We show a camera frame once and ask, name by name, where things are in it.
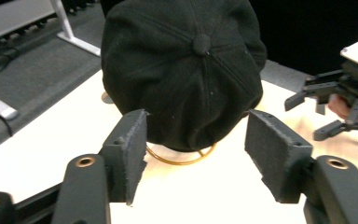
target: cap panel seam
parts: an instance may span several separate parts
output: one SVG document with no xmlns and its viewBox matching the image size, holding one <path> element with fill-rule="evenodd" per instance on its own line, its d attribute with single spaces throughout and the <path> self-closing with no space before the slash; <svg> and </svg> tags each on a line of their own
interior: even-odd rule
<svg viewBox="0 0 358 224">
<path fill-rule="evenodd" d="M 190 77 L 191 74 L 186 74 L 186 76 L 181 76 L 181 78 L 179 78 L 174 84 L 172 84 L 172 86 L 163 86 L 161 88 L 161 85 L 158 85 L 158 90 L 165 90 L 165 91 L 161 91 L 161 92 L 167 92 L 167 94 L 165 94 L 164 97 L 166 97 L 167 99 L 171 99 L 173 97 L 175 97 L 175 93 L 178 90 L 181 89 L 185 89 L 187 82 L 187 77 Z M 161 111 L 164 111 L 166 108 L 168 107 L 172 107 L 172 104 L 175 104 L 175 101 L 166 101 L 165 104 L 161 105 L 161 109 L 157 112 L 160 113 Z"/>
<path fill-rule="evenodd" d="M 189 51 L 186 51 L 186 52 L 184 52 L 183 54 L 180 54 L 180 55 L 175 55 L 175 57 L 170 57 L 170 58 L 168 58 L 168 59 L 166 59 L 166 60 L 164 60 L 164 61 L 160 61 L 160 62 L 158 62 L 158 63 L 154 63 L 154 64 L 152 64 L 152 65 L 149 65 L 149 66 L 147 66 L 147 67 L 143 67 L 143 68 L 140 68 L 140 69 L 138 69 L 138 70 L 136 70 L 136 71 L 134 71 L 134 72 L 131 72 L 131 73 L 128 73 L 127 75 L 124 75 L 124 76 L 122 76 L 123 77 L 123 79 L 121 80 L 121 82 L 122 83 L 124 83 L 124 85 L 123 86 L 126 86 L 126 84 L 125 83 L 131 83 L 131 82 L 133 82 L 133 77 L 137 77 L 136 75 L 137 74 L 139 74 L 139 73 L 142 73 L 142 72 L 144 72 L 145 70 L 153 70 L 153 68 L 155 68 L 156 66 L 158 66 L 159 64 L 165 64 L 166 62 L 168 62 L 168 61 L 174 61 L 174 60 L 178 60 L 178 59 L 181 59 L 181 58 L 186 58 L 188 55 L 191 55 L 191 53 L 189 53 Z M 161 81 L 161 80 L 163 80 L 164 78 L 167 78 L 166 76 L 162 76 L 162 77 L 159 77 L 159 78 L 157 78 L 157 80 L 159 80 L 159 81 Z M 185 78 L 181 78 L 181 79 L 179 79 L 179 80 L 181 80 L 182 82 L 184 82 L 184 83 L 186 83 L 185 82 Z M 166 98 L 172 98 L 173 96 L 174 96 L 174 93 L 175 93 L 175 89 L 177 89 L 177 88 L 183 88 L 183 85 L 180 85 L 180 81 L 178 81 L 178 82 L 176 82 L 173 86 L 174 86 L 174 89 L 173 88 L 169 88 L 168 86 L 163 86 L 163 88 L 161 88 L 161 86 L 160 86 L 160 84 L 156 84 L 156 89 L 155 89 L 155 91 L 160 91 L 160 92 L 167 92 L 167 94 L 165 94 L 164 95 L 164 97 L 166 97 Z M 170 106 L 172 106 L 172 103 L 173 103 L 173 101 L 167 101 L 167 102 L 165 102 L 165 104 L 162 104 L 161 105 L 161 109 L 159 110 L 159 111 L 155 111 L 155 113 L 160 113 L 160 111 L 163 111 L 163 110 L 165 110 L 165 108 L 167 108 L 167 107 L 170 107 Z"/>
<path fill-rule="evenodd" d="M 239 76 L 231 69 L 229 68 L 229 66 L 223 62 L 219 57 L 217 57 L 216 55 L 214 55 L 212 52 L 210 53 L 210 55 L 212 56 L 214 60 L 212 60 L 212 62 L 218 62 L 216 63 L 217 65 L 219 65 L 220 67 L 222 67 L 223 69 L 225 69 L 226 71 L 228 71 L 232 77 L 234 77 L 247 91 L 251 92 L 250 88 L 248 87 L 248 85 L 246 85 L 246 83 L 244 83 Z"/>
<path fill-rule="evenodd" d="M 224 49 L 235 49 L 236 47 L 245 48 L 247 53 L 251 54 L 252 57 L 254 58 L 254 60 L 264 60 L 266 58 L 266 56 L 263 55 L 262 53 L 256 53 L 256 52 L 248 50 L 248 47 L 246 45 L 244 45 L 243 43 L 242 44 L 227 44 L 227 45 L 214 46 L 211 49 L 213 49 L 213 51 L 217 52 L 217 51 L 221 51 Z"/>
<path fill-rule="evenodd" d="M 186 31 L 177 28 L 176 26 L 169 25 L 168 23 L 164 23 L 158 21 L 152 17 L 145 15 L 144 13 L 130 7 L 121 7 L 122 11 L 132 14 L 134 19 L 144 19 L 142 22 L 148 22 L 149 24 L 156 25 L 158 28 L 161 28 L 168 35 L 174 35 L 175 37 L 180 37 L 183 40 L 191 40 L 192 36 L 188 35 Z"/>
<path fill-rule="evenodd" d="M 223 18 L 225 18 L 228 12 L 231 11 L 232 8 L 236 7 L 239 3 L 241 3 L 241 1 L 238 1 L 236 4 L 226 9 L 226 11 L 220 17 L 220 22 L 216 25 L 215 29 L 212 30 L 210 36 L 213 36 L 220 29 L 220 27 L 223 25 Z"/>
<path fill-rule="evenodd" d="M 195 11 L 194 11 L 193 1 L 189 0 L 188 2 L 189 2 L 189 4 L 190 4 L 190 6 L 191 6 L 191 12 L 192 12 L 191 14 L 193 15 L 194 21 L 196 22 L 197 33 L 198 33 L 198 34 L 202 34 L 203 30 L 202 30 L 202 28 L 200 27 L 199 20 L 198 20 L 198 18 L 197 18 L 197 16 L 196 16 L 196 13 L 195 13 Z"/>
<path fill-rule="evenodd" d="M 172 60 L 177 60 L 177 59 L 180 59 L 180 58 L 184 58 L 185 56 L 189 56 L 189 55 L 192 55 L 193 53 L 191 52 L 191 50 L 182 50 L 182 49 L 179 49 L 177 50 L 176 52 L 174 52 L 172 55 L 170 56 L 167 56 L 165 58 L 165 60 L 161 60 L 161 61 L 158 61 L 156 63 L 151 63 L 149 64 L 148 66 L 144 66 L 144 67 L 140 67 L 139 69 L 136 69 L 135 71 L 132 71 L 132 72 L 129 72 L 127 75 L 126 75 L 126 79 L 140 73 L 140 72 L 143 72 L 144 70 L 148 70 L 148 69 L 152 69 L 156 66 L 158 66 L 159 64 L 162 64 L 162 63 L 166 63 L 166 62 L 169 62 L 169 61 L 172 61 Z"/>
<path fill-rule="evenodd" d="M 209 70 L 208 70 L 208 64 L 207 64 L 207 62 L 206 62 L 206 59 L 205 58 L 203 58 L 202 59 L 202 65 L 203 65 L 203 68 L 204 68 L 204 78 L 205 78 L 205 80 L 204 80 L 204 86 L 206 87 L 206 90 L 205 90 L 205 96 L 206 96 L 206 98 L 207 99 L 205 99 L 205 102 L 206 102 L 206 106 L 207 106 L 207 113 L 208 113 L 208 115 L 207 115 L 207 118 L 209 119 L 210 117 L 211 117 L 211 96 L 210 96 L 210 83 L 209 83 L 209 76 L 208 76 L 208 74 L 209 74 Z M 208 138 L 209 139 L 211 139 L 211 136 L 212 136 L 212 134 L 211 134 L 211 132 L 210 132 L 210 130 L 209 129 L 205 129 L 205 132 L 208 134 Z"/>
</svg>

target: cable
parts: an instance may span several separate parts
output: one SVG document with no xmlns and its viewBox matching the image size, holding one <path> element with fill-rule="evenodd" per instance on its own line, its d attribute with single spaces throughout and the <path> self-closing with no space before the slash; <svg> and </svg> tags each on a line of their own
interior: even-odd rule
<svg viewBox="0 0 358 224">
<path fill-rule="evenodd" d="M 0 120 L 2 120 L 5 123 L 5 125 L 7 126 L 7 132 L 10 135 L 10 137 L 12 137 L 13 136 L 13 130 L 11 129 L 10 125 L 7 123 L 7 121 L 5 120 L 4 117 L 0 116 Z"/>
</svg>

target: screw hole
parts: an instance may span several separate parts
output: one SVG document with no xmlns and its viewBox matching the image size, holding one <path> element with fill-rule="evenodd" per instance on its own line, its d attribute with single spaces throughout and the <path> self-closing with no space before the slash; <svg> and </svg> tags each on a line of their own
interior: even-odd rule
<svg viewBox="0 0 358 224">
<path fill-rule="evenodd" d="M 327 161 L 327 164 L 333 166 L 334 168 L 341 169 L 341 170 L 346 170 L 346 169 L 350 168 L 347 165 L 347 163 L 345 163 L 343 161 L 339 161 L 339 160 L 334 160 L 334 159 L 329 159 Z"/>
<path fill-rule="evenodd" d="M 81 158 L 76 162 L 77 167 L 87 167 L 91 166 L 95 162 L 95 159 L 92 157 Z"/>
</svg>

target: gray carpet floor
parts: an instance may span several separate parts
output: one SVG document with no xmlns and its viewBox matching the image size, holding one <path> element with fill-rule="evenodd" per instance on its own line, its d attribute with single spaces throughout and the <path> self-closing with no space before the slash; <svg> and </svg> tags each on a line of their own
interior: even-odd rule
<svg viewBox="0 0 358 224">
<path fill-rule="evenodd" d="M 75 36 L 100 47 L 104 17 L 95 4 L 68 15 Z M 101 59 L 58 38 L 58 19 L 16 39 L 13 48 L 32 45 L 0 72 L 0 99 L 20 112 L 8 122 L 17 132 L 101 69 Z M 0 120 L 0 144 L 9 138 Z"/>
</svg>

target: table surface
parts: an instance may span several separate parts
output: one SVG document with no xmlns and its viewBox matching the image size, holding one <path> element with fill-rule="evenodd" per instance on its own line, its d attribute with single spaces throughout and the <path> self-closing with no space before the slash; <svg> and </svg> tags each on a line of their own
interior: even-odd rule
<svg viewBox="0 0 358 224">
<path fill-rule="evenodd" d="M 256 109 L 274 115 L 309 141 L 314 146 L 312 157 L 335 155 L 358 167 L 358 132 L 315 142 L 312 132 L 338 117 L 328 109 L 325 116 L 315 113 L 312 99 L 285 112 L 283 102 L 293 93 L 265 81 L 263 88 Z M 121 118 L 114 105 L 103 103 L 102 93 L 100 71 L 0 145 L 0 191 L 18 203 L 62 182 L 74 157 L 98 153 Z M 262 183 L 244 151 L 246 125 L 247 118 L 208 158 L 195 164 L 169 165 L 146 154 L 134 203 L 110 203 L 112 223 L 305 223 L 305 196 L 298 204 L 279 204 Z M 170 160 L 199 156 L 149 146 Z"/>
</svg>

